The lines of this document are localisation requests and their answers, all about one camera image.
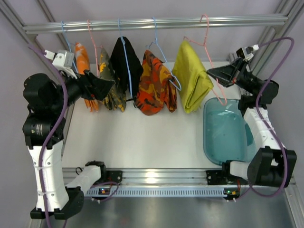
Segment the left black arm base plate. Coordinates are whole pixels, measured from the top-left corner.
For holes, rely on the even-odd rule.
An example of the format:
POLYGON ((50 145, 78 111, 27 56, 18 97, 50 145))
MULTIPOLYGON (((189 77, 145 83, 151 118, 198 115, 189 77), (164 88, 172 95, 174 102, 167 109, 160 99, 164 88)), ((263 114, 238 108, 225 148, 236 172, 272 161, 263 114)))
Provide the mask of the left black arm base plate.
POLYGON ((120 184, 123 179, 123 171, 122 170, 106 170, 101 172, 101 177, 94 183, 94 185, 115 182, 120 184))

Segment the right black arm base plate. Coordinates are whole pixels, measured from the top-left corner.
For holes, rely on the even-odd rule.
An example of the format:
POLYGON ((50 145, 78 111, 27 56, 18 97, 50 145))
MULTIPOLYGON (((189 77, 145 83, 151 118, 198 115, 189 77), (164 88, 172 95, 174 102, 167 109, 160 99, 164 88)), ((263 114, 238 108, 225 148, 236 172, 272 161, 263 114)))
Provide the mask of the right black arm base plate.
POLYGON ((207 183, 208 185, 236 185, 240 183, 241 185, 248 184, 247 180, 233 176, 223 170, 207 170, 207 183))

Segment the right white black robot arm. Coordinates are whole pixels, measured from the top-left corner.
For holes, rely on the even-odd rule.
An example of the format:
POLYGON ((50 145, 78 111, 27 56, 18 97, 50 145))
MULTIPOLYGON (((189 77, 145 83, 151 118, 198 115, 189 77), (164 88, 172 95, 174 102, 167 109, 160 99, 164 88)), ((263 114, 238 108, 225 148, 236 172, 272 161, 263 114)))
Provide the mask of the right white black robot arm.
POLYGON ((231 64, 207 70, 225 88, 237 85, 249 94, 242 95, 238 109, 249 126, 257 152, 250 162, 227 160, 226 176, 240 177, 251 185, 286 188, 297 160, 295 151, 279 141, 268 117, 267 105, 278 94, 279 84, 262 80, 247 71, 248 62, 237 58, 231 64))

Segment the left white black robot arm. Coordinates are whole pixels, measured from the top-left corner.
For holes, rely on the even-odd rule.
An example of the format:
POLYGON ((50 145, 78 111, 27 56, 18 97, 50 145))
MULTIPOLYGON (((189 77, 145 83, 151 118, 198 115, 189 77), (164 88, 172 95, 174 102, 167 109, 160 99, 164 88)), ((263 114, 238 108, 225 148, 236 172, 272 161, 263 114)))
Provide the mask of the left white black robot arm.
POLYGON ((29 114, 23 125, 25 143, 33 161, 38 199, 31 211, 32 219, 67 220, 78 214, 85 193, 105 181, 106 166, 102 161, 89 161, 69 184, 64 183, 62 149, 64 146, 65 112, 79 98, 103 100, 115 82, 96 77, 85 70, 76 77, 60 77, 56 84, 46 74, 37 73, 24 82, 23 96, 29 114))

